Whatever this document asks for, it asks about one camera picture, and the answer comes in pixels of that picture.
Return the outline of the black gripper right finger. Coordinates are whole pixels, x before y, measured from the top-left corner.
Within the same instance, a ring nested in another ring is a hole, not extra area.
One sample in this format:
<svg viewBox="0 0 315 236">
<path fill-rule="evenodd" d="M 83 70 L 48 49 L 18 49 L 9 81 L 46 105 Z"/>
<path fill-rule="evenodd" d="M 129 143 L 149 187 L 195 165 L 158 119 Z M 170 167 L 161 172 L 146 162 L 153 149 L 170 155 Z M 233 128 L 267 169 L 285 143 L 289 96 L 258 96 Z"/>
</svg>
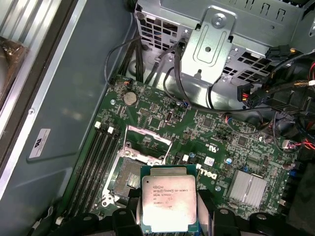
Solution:
<svg viewBox="0 0 315 236">
<path fill-rule="evenodd" d="M 209 190 L 197 191 L 197 218 L 205 236 L 291 236 L 293 227 L 270 214 L 257 212 L 245 220 L 215 206 Z"/>
</svg>

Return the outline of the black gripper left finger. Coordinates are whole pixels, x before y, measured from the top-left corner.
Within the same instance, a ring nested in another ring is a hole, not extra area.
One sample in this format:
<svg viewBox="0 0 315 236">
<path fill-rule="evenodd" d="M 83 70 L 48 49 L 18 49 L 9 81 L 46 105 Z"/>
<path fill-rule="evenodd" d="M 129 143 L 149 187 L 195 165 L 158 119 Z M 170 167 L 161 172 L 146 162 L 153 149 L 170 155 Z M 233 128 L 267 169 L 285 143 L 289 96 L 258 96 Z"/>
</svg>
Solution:
<svg viewBox="0 0 315 236">
<path fill-rule="evenodd" d="M 82 213 L 53 231 L 54 236 L 142 236 L 144 233 L 136 221 L 141 190 L 129 191 L 126 208 L 115 210 L 102 220 L 93 213 Z"/>
</svg>

